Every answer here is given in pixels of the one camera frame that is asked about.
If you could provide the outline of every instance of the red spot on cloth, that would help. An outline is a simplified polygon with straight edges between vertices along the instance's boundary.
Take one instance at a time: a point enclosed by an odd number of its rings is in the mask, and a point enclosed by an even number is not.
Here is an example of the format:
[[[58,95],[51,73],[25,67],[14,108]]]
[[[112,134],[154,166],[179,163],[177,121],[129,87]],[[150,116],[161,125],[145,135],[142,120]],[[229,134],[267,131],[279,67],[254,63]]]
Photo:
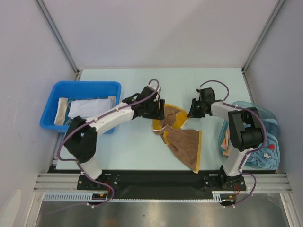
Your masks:
[[[273,144],[269,144],[269,146],[267,147],[268,149],[274,150],[275,149],[275,145]]]

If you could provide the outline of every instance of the beige cloth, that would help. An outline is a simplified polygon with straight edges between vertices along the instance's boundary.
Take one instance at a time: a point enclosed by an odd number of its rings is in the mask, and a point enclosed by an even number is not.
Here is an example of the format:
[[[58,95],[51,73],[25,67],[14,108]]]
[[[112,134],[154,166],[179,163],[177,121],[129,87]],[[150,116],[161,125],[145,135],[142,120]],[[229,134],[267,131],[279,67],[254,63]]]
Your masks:
[[[165,104],[165,120],[153,121],[153,131],[160,135],[172,153],[194,173],[199,172],[202,132],[180,129],[187,121],[187,113],[176,106]]]

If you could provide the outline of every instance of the blue plastic bin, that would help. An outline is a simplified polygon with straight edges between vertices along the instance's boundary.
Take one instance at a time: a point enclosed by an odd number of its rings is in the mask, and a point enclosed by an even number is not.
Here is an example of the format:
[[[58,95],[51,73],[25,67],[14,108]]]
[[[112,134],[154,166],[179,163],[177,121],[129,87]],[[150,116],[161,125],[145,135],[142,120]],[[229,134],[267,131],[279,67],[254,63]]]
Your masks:
[[[238,105],[239,107],[243,107],[243,108],[255,107],[255,108],[257,108],[260,118],[262,120],[264,120],[264,119],[275,119],[276,120],[276,117],[274,116],[274,114],[262,106],[258,106],[253,103],[248,103],[245,101],[237,101],[237,102],[234,102],[233,105]],[[224,121],[220,135],[219,135],[219,139],[218,139],[218,147],[219,147],[219,151],[221,153],[223,153],[223,148],[221,147],[221,144],[225,138],[225,132],[227,130],[227,127],[228,127],[228,121]],[[260,168],[259,166],[252,166],[249,163],[246,163],[245,165],[253,167],[253,168]]]
[[[54,125],[58,109],[59,98],[72,99],[97,99],[116,96],[116,104],[120,102],[121,84],[118,82],[99,81],[60,81],[56,83],[48,98],[40,119],[40,126],[45,129],[52,129],[57,132],[66,133],[68,125]],[[113,133],[115,128],[106,132]]]

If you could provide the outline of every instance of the laundry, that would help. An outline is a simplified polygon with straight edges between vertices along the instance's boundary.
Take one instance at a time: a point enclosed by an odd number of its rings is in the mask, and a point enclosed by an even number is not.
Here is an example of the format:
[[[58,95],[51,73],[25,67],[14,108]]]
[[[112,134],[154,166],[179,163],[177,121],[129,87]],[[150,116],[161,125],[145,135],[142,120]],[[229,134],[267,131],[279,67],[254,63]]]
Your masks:
[[[194,173],[199,172],[202,132],[181,129],[187,121],[185,110],[165,104],[165,119],[153,120],[152,130],[160,135],[172,153]]]
[[[115,102],[115,96],[110,96],[107,99],[84,100],[59,98],[54,124],[70,125],[72,119],[77,116],[85,119],[93,116],[98,116],[110,110]]]
[[[277,170],[280,164],[280,149],[277,140],[279,136],[279,125],[275,119],[264,119],[262,121],[266,129],[266,144],[262,150],[251,153],[245,165],[253,168]],[[229,129],[225,132],[225,138],[221,147],[224,149],[223,154],[229,156],[232,149]]]

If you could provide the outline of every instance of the white towel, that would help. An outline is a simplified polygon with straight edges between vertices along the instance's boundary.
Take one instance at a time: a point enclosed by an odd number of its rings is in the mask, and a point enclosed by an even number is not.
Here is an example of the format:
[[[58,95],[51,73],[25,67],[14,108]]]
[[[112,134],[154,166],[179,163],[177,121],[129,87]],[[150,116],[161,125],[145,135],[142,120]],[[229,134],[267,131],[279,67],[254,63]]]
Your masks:
[[[73,119],[77,116],[89,118],[98,116],[112,108],[112,99],[76,100],[71,102],[68,117]]]

